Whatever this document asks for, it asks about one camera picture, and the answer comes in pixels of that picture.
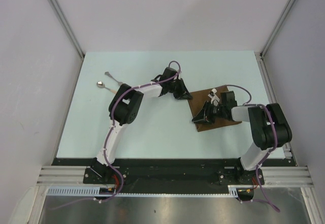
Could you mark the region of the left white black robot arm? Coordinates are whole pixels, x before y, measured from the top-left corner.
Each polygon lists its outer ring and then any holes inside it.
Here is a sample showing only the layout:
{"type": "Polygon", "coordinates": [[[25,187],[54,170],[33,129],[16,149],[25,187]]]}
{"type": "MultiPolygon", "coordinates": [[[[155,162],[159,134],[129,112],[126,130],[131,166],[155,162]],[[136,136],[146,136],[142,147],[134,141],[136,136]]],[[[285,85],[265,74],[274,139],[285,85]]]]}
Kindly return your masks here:
{"type": "Polygon", "coordinates": [[[115,170],[112,167],[116,159],[117,146],[127,126],[136,119],[144,99],[158,98],[171,93],[176,100],[191,100],[192,96],[180,78],[181,68],[167,66],[164,72],[149,83],[131,87],[121,84],[109,105],[110,126],[104,144],[91,161],[88,176],[94,176],[99,182],[111,180],[115,170]]]}

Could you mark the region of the silver metal fork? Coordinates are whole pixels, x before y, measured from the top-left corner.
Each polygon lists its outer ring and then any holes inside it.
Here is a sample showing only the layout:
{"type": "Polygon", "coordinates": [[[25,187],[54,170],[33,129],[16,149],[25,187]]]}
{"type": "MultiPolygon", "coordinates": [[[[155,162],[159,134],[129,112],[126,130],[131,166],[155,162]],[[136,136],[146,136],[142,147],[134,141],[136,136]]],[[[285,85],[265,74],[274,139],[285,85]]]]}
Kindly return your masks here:
{"type": "Polygon", "coordinates": [[[123,82],[116,80],[108,71],[105,72],[105,75],[113,79],[119,86],[123,84],[123,82]]]}

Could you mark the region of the aluminium rail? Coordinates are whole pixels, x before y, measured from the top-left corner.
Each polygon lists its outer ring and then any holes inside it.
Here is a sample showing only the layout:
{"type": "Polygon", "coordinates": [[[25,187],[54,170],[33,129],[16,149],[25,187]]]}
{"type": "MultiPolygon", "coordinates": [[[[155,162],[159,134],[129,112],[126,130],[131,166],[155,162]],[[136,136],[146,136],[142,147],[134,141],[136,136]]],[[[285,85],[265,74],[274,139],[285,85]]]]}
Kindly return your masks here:
{"type": "MultiPolygon", "coordinates": [[[[83,183],[84,166],[43,166],[37,185],[91,186],[83,183]]],[[[313,187],[307,167],[262,167],[265,187],[313,187]]]]}
{"type": "Polygon", "coordinates": [[[290,142],[293,138],[292,130],[289,126],[289,123],[284,115],[281,106],[278,104],[275,98],[274,90],[271,85],[271,80],[267,72],[264,59],[258,53],[255,55],[255,57],[267,93],[267,97],[269,101],[268,104],[270,104],[267,105],[267,108],[270,111],[272,120],[275,123],[276,135],[278,139],[277,147],[282,148],[286,158],[292,158],[293,153],[291,151],[291,146],[290,146],[290,142]]]}

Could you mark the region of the aluminium frame post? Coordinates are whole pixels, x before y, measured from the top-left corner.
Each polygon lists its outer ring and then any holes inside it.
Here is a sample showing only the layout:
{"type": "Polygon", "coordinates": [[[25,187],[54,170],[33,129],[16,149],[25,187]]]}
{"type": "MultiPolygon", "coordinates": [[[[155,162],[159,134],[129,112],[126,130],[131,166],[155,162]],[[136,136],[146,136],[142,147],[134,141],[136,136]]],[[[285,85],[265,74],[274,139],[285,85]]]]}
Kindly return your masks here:
{"type": "Polygon", "coordinates": [[[271,45],[274,43],[276,37],[278,36],[282,26],[284,25],[287,17],[289,16],[292,8],[294,7],[296,1],[297,0],[288,0],[287,3],[285,4],[284,9],[282,10],[274,28],[272,29],[266,43],[264,44],[262,50],[259,53],[259,55],[262,59],[266,56],[271,45]]]}
{"type": "Polygon", "coordinates": [[[61,24],[67,38],[70,40],[73,48],[75,49],[76,53],[78,54],[78,56],[80,57],[81,60],[84,59],[85,54],[82,51],[82,47],[59,3],[58,0],[48,0],[49,5],[51,6],[55,16],[57,17],[59,23],[61,24]]]}

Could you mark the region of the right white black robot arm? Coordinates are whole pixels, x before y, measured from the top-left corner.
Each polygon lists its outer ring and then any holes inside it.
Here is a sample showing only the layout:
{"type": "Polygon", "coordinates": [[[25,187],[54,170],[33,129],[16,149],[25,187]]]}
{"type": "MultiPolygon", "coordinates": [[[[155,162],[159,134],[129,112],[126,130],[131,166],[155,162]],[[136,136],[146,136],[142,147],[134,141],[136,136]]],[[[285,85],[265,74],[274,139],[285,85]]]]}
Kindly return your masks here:
{"type": "Polygon", "coordinates": [[[250,184],[258,180],[259,168],[269,155],[292,140],[291,128],[278,103],[239,106],[233,91],[221,92],[220,96],[216,92],[216,89],[210,91],[210,100],[204,102],[192,122],[210,125],[223,119],[249,123],[253,142],[238,159],[231,177],[239,184],[250,184]]]}

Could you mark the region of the left aluminium frame post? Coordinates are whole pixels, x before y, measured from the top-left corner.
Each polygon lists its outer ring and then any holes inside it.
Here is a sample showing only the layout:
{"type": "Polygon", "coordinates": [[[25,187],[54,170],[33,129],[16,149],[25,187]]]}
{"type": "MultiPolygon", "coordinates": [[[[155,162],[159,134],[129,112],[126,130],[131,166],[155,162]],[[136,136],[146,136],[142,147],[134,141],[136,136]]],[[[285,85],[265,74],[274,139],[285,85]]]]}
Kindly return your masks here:
{"type": "Polygon", "coordinates": [[[70,40],[73,48],[75,49],[76,53],[78,54],[78,56],[80,57],[81,60],[84,59],[85,54],[82,51],[82,47],[59,3],[58,0],[48,0],[49,5],[51,6],[55,16],[57,17],[59,23],[61,24],[67,38],[70,40]]]}

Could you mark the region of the right aluminium frame post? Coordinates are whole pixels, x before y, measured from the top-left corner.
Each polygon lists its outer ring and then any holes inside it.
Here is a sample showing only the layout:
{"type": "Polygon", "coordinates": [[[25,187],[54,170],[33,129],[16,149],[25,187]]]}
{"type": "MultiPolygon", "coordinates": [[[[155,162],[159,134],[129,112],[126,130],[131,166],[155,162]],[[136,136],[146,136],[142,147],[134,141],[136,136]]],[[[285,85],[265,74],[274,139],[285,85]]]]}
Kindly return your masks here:
{"type": "Polygon", "coordinates": [[[259,55],[262,59],[266,56],[271,45],[274,43],[276,37],[278,36],[282,26],[284,25],[287,17],[289,16],[292,8],[294,7],[296,1],[297,0],[288,0],[287,3],[285,4],[284,9],[282,10],[274,28],[272,29],[266,43],[264,44],[262,50],[259,53],[259,55]]]}

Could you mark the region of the brown cloth napkin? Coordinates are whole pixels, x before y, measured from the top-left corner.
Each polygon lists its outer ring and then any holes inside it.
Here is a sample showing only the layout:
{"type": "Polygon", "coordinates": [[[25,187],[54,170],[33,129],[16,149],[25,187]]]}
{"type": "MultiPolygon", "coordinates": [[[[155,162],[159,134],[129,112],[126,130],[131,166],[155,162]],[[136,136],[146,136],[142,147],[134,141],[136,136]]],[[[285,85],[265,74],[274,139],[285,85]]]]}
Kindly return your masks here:
{"type": "Polygon", "coordinates": [[[191,100],[188,100],[192,113],[191,122],[197,132],[218,129],[221,127],[241,124],[241,121],[231,120],[231,115],[226,111],[222,99],[222,93],[230,93],[228,86],[222,85],[217,88],[191,92],[191,100]]]}

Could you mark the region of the front aluminium rail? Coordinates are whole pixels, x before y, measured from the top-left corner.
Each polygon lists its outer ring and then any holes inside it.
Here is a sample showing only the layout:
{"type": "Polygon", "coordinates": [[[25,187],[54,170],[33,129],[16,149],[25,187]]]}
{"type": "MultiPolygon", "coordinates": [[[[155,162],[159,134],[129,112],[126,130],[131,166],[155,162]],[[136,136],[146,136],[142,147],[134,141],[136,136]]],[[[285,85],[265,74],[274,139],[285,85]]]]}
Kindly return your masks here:
{"type": "MultiPolygon", "coordinates": [[[[37,185],[91,186],[83,183],[84,166],[43,166],[37,185]]],[[[265,187],[313,187],[307,167],[262,167],[265,187]]]]}

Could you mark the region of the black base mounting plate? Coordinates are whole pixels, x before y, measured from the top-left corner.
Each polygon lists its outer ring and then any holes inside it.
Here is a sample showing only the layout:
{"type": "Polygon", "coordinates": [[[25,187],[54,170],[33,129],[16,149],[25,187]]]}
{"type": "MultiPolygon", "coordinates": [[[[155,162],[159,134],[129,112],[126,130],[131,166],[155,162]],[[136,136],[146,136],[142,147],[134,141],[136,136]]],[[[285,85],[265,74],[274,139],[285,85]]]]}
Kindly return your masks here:
{"type": "MultiPolygon", "coordinates": [[[[117,169],[105,181],[88,176],[90,158],[55,158],[53,166],[84,166],[83,183],[122,188],[124,194],[221,194],[229,185],[264,184],[262,169],[258,180],[239,184],[231,177],[237,159],[117,159],[117,169]]],[[[295,167],[293,159],[268,159],[262,167],[295,167]]]]}

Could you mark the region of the right side aluminium rail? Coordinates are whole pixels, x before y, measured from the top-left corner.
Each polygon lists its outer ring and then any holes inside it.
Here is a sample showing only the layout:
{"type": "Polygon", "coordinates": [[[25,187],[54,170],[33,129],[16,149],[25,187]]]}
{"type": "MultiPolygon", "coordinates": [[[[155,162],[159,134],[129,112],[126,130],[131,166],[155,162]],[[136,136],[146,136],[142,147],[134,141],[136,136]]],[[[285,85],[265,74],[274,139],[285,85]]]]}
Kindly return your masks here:
{"type": "Polygon", "coordinates": [[[293,138],[292,130],[289,126],[289,123],[284,115],[281,106],[278,104],[275,98],[274,90],[271,85],[271,80],[267,72],[264,59],[258,53],[255,55],[255,57],[267,93],[267,97],[269,101],[268,104],[270,104],[267,105],[267,108],[270,111],[272,120],[275,123],[276,135],[278,139],[277,147],[282,148],[286,158],[292,158],[293,153],[291,151],[291,146],[290,146],[290,142],[293,138]]]}

